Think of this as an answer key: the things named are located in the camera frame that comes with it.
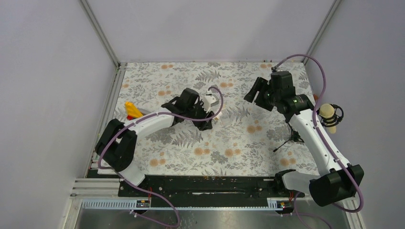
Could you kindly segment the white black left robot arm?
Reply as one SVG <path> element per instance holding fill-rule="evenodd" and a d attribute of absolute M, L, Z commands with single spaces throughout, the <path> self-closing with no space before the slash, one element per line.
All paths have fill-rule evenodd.
<path fill-rule="evenodd" d="M 100 162 L 107 163 L 107 169 L 112 169 L 130 183 L 129 188 L 136 196 L 143 196 L 148 191 L 148 184 L 144 180 L 145 174 L 134 162 L 137 141 L 184 120 L 192 121 L 200 131 L 212 129 L 212 119 L 219 114 L 213 111 L 216 104 L 222 105 L 222 99 L 211 91 L 199 95 L 186 88 L 180 96 L 162 104 L 155 112 L 126 122 L 109 121 L 95 152 Z"/>

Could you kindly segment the white orange pill bottle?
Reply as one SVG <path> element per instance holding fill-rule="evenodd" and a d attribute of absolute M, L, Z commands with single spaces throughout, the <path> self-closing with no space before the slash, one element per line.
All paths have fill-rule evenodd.
<path fill-rule="evenodd" d="M 214 119 L 216 121 L 223 121 L 226 119 L 226 115 L 227 115 L 226 109 L 222 109 Z"/>

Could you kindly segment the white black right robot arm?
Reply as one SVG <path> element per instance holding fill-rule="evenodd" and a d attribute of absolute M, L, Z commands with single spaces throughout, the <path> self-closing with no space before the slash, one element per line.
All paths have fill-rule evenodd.
<path fill-rule="evenodd" d="M 305 94 L 296 94 L 292 74 L 271 73 L 270 79 L 256 78 L 244 100 L 268 111 L 276 109 L 296 130 L 311 153 L 319 175 L 288 169 L 276 173 L 275 193 L 285 197 L 292 190 L 312 196 L 321 207 L 361 197 L 359 184 L 364 176 L 360 165 L 352 165 L 321 126 L 314 105 Z"/>

